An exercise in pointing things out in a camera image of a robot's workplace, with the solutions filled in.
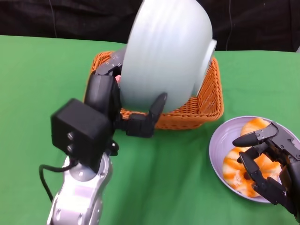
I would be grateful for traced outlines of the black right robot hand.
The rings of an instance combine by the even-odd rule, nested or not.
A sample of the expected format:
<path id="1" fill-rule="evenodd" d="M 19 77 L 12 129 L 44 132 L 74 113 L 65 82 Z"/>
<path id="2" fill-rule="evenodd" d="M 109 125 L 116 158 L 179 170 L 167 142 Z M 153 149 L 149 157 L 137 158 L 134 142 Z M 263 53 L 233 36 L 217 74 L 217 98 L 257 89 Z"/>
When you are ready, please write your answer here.
<path id="1" fill-rule="evenodd" d="M 296 221 L 300 220 L 300 150 L 294 138 L 279 124 L 271 122 L 267 127 L 242 135 L 232 143 L 235 147 L 247 147 L 239 153 L 238 162 L 244 165 L 253 180 L 253 189 L 274 205 L 281 204 Z M 271 161 L 279 162 L 282 171 L 280 182 L 264 178 L 254 161 L 261 154 Z"/>

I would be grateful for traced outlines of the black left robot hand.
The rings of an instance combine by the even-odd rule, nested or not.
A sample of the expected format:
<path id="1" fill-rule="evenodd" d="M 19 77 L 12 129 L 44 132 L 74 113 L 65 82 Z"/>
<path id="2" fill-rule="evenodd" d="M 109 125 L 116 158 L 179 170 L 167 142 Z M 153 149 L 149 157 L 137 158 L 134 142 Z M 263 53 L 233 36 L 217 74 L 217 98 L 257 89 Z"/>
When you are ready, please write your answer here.
<path id="1" fill-rule="evenodd" d="M 123 47 L 102 57 L 104 62 L 89 76 L 84 103 L 106 116 L 113 131 L 120 129 L 128 136 L 150 138 L 163 112 L 167 93 L 157 96 L 148 114 L 132 113 L 128 119 L 123 119 L 120 113 L 120 87 L 116 76 L 121 73 L 125 51 Z"/>

